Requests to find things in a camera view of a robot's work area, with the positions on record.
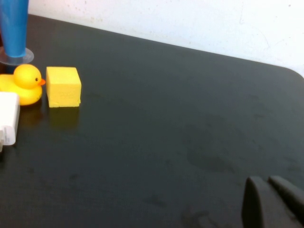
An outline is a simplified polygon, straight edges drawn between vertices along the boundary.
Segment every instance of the duck's head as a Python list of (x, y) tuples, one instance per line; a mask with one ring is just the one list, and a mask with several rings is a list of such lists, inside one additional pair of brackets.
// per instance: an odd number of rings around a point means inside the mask
[(46, 82), (41, 78), (40, 71), (31, 64), (23, 64), (16, 67), (14, 71), (14, 82), (24, 89), (33, 89), (44, 85)]

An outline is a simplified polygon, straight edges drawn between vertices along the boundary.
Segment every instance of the white power adapter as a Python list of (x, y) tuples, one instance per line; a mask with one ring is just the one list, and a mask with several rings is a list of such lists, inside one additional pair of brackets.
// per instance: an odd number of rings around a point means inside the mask
[(20, 105), (16, 93), (0, 92), (0, 152), (16, 142)]

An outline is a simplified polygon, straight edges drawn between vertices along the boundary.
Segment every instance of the white wall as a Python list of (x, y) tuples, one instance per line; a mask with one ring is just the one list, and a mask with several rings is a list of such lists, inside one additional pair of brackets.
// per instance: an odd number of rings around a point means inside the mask
[(304, 76), (303, 0), (30, 0), (29, 13)]

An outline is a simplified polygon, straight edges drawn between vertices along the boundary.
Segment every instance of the yellow rubber duck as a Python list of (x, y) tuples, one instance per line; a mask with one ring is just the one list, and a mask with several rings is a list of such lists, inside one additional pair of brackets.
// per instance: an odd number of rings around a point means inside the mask
[(0, 91), (18, 94), (20, 105), (37, 102), (42, 96), (41, 86), (45, 83), (40, 71), (31, 64), (16, 67), (12, 75), (0, 75)]

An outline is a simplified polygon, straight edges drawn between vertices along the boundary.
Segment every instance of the clear plastic base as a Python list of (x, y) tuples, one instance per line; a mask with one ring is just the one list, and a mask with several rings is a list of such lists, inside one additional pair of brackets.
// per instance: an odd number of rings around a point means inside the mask
[(34, 53), (27, 48), (25, 52), (26, 54), (23, 57), (10, 57), (5, 54), (4, 47), (0, 47), (0, 63), (10, 66), (19, 66), (21, 64), (30, 63), (34, 59)]

